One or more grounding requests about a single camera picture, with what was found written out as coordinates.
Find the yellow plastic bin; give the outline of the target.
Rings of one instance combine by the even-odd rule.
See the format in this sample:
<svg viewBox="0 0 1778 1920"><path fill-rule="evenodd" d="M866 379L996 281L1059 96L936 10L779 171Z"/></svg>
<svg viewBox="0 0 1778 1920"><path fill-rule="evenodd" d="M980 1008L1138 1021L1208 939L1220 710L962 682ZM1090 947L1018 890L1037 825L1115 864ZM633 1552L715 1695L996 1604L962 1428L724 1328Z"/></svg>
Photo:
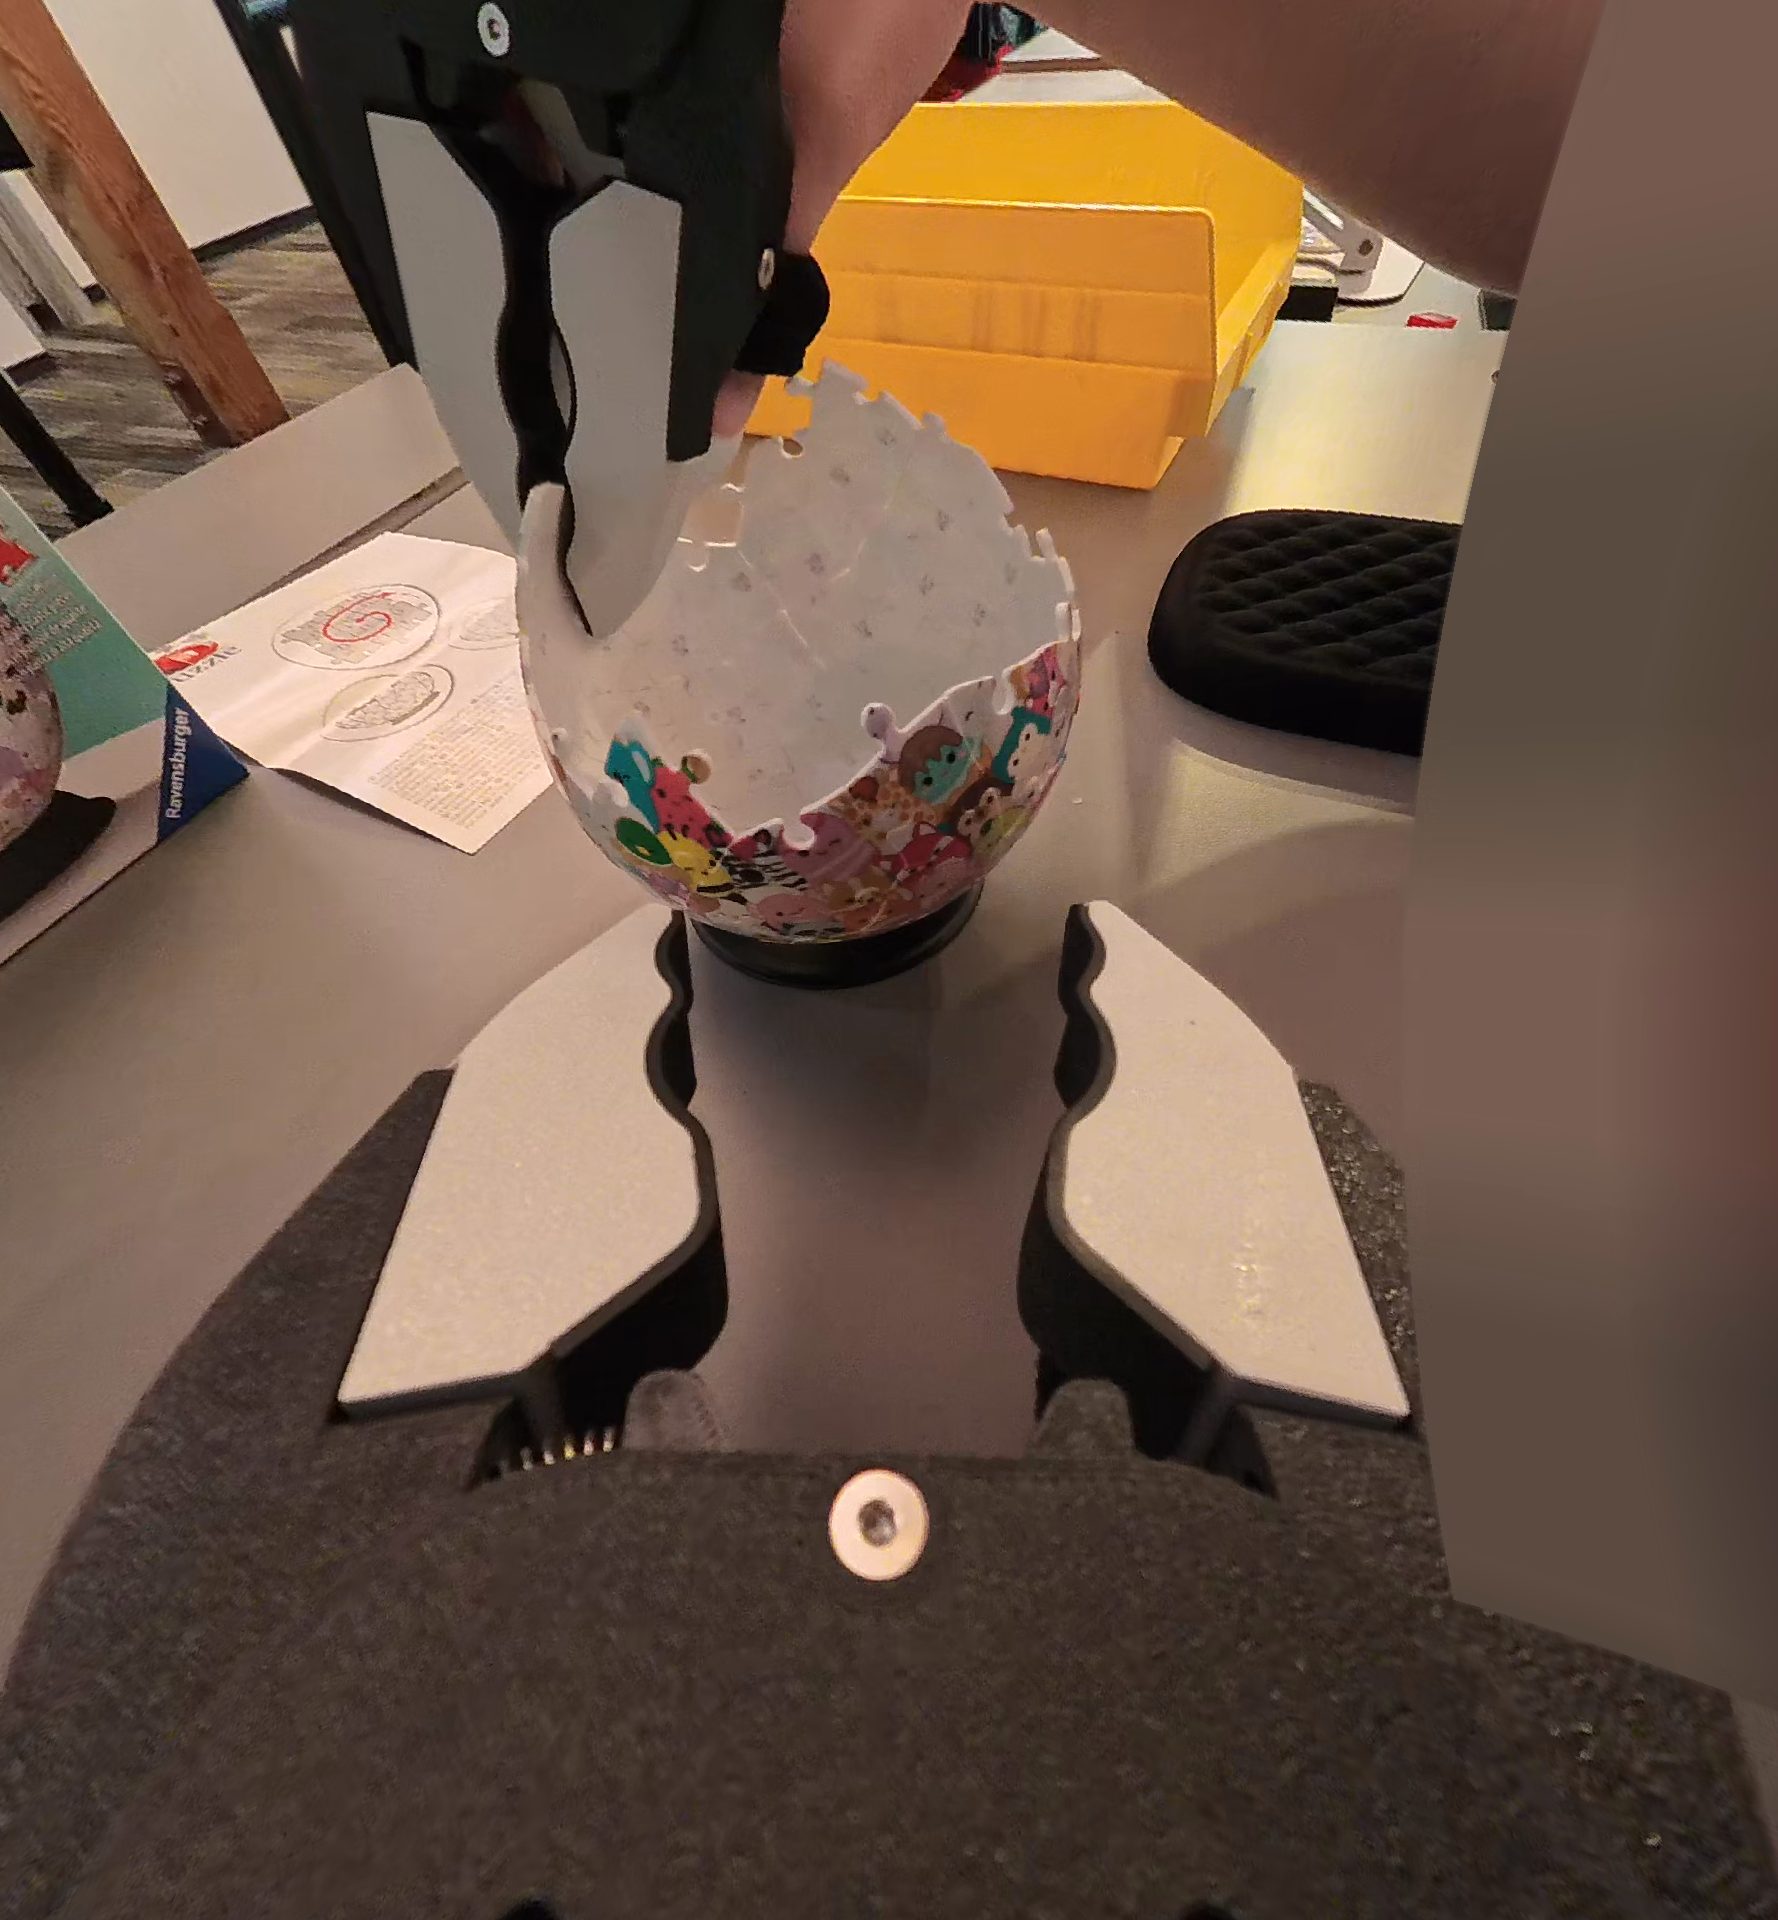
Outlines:
<svg viewBox="0 0 1778 1920"><path fill-rule="evenodd" d="M990 471L1155 493L1265 347L1306 184L1180 104L919 104L812 254L826 361Z"/></svg>

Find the white instruction leaflet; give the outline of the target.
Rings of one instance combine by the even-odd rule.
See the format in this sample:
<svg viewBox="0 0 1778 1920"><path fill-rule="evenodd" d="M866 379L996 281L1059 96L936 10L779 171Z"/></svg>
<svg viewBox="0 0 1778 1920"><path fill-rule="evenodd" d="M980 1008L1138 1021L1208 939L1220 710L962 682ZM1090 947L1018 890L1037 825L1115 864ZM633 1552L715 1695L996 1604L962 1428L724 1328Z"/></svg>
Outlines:
<svg viewBox="0 0 1778 1920"><path fill-rule="evenodd" d="M552 788L514 651L514 561L381 531L151 651L238 758L487 850Z"/></svg>

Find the black round puzzle stand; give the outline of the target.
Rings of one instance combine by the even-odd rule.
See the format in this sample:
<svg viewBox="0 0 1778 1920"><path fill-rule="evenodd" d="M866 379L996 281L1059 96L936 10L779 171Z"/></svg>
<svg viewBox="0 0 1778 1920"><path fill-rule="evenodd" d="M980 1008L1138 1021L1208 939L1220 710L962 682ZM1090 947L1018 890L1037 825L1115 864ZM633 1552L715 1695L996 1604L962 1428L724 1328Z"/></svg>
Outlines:
<svg viewBox="0 0 1778 1920"><path fill-rule="evenodd" d="M779 947L737 928L707 928L707 918L687 918L687 933L737 974L789 990L861 990L945 953L971 928L980 890L986 882L971 882L945 908L855 939Z"/></svg>

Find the teal puzzle box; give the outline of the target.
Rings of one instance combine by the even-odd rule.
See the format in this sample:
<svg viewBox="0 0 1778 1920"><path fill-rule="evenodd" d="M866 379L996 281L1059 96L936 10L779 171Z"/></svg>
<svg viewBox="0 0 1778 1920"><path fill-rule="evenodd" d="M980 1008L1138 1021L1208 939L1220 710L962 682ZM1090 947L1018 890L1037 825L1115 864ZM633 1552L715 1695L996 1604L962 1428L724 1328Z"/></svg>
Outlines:
<svg viewBox="0 0 1778 1920"><path fill-rule="evenodd" d="M0 965L244 764L0 486Z"/></svg>

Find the person's right forearm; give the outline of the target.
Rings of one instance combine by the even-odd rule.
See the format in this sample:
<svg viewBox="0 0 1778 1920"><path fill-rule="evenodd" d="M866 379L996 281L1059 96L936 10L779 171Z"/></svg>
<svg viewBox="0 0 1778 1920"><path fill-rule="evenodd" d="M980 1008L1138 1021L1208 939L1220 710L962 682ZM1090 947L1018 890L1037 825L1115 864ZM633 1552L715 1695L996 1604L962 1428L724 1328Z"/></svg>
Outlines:
<svg viewBox="0 0 1778 1920"><path fill-rule="evenodd" d="M1521 291L1601 0L1066 0L1044 25L1431 267Z"/></svg>

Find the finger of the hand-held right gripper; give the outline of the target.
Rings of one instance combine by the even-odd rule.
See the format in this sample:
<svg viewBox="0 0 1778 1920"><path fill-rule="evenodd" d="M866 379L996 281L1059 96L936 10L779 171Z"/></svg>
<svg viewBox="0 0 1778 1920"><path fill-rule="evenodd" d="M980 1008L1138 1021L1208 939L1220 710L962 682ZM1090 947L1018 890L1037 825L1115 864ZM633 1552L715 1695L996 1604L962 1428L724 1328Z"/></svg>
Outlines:
<svg viewBox="0 0 1778 1920"><path fill-rule="evenodd" d="M581 390L552 318L549 241L575 208L575 177L527 119L477 135L372 111L372 158L411 361L458 471L507 538L521 531L530 493L552 486L566 553Z"/></svg>
<svg viewBox="0 0 1778 1920"><path fill-rule="evenodd" d="M670 455L678 223L678 206L616 177L549 237L571 365L566 584L589 637L640 611L693 502L730 471L730 440Z"/></svg>

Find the black textured wrist rest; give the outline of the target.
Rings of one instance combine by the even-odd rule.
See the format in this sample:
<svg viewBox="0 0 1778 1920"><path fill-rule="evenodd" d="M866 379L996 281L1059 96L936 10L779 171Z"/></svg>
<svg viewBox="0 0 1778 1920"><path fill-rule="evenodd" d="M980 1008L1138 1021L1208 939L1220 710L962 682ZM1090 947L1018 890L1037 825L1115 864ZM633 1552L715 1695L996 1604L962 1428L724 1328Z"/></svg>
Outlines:
<svg viewBox="0 0 1778 1920"><path fill-rule="evenodd" d="M1435 516L1220 516L1171 561L1149 662L1220 720L1422 758L1457 553Z"/></svg>

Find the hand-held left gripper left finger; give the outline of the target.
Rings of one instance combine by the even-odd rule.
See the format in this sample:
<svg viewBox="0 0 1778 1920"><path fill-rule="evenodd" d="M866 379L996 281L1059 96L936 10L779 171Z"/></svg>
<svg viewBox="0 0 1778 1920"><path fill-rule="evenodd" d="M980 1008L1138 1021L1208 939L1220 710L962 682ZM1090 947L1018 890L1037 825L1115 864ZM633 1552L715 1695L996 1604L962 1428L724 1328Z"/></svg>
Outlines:
<svg viewBox="0 0 1778 1920"><path fill-rule="evenodd" d="M635 908L464 1042L341 1415L616 1418L640 1375L715 1345L730 1302L687 1011L683 913Z"/></svg>

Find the person's right hand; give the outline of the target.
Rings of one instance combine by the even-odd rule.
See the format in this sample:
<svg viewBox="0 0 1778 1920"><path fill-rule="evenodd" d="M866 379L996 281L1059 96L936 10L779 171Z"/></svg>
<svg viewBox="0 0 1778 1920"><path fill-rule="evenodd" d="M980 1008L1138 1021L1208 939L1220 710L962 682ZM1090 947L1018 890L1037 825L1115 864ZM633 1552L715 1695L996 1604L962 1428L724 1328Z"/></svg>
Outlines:
<svg viewBox="0 0 1778 1920"><path fill-rule="evenodd" d="M785 117L792 190L785 250L806 254L836 201L900 117L945 80L966 0L789 0Z"/></svg>

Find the colourful puzzle ball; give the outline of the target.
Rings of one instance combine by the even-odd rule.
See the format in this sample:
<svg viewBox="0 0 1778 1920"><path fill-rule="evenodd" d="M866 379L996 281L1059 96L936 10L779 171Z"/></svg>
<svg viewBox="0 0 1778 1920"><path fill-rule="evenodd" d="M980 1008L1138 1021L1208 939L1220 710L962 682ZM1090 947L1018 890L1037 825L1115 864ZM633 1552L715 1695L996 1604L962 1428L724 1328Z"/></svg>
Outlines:
<svg viewBox="0 0 1778 1920"><path fill-rule="evenodd" d="M828 365L747 448L616 637L514 538L521 691L589 848L751 939L855 939L962 899L1044 816L1081 713L1068 563L941 416Z"/></svg>

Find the wooden support post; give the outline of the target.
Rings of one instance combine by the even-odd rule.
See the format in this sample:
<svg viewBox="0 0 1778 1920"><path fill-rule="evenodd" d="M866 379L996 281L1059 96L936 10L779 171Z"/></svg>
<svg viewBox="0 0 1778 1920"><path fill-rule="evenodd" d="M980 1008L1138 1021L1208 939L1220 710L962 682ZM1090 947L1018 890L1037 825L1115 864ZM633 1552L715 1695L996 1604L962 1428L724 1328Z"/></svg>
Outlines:
<svg viewBox="0 0 1778 1920"><path fill-rule="evenodd" d="M0 0L0 117L25 153L39 201L121 306L128 335L158 365L195 435L207 448L235 448L281 426L287 407L266 365L215 298L42 0Z"/></svg>

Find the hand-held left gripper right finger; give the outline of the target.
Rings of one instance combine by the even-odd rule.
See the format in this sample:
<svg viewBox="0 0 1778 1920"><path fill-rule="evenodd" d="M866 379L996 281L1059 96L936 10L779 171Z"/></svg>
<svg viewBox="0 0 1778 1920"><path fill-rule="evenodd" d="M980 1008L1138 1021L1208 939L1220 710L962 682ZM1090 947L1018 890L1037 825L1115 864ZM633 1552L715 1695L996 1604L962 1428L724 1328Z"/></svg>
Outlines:
<svg viewBox="0 0 1778 1920"><path fill-rule="evenodd" d="M1245 1407L1405 1428L1415 1406L1279 1042L1106 899L1066 918L1059 1008L1066 1111L1018 1263L1037 1415L1090 1379L1138 1428Z"/></svg>

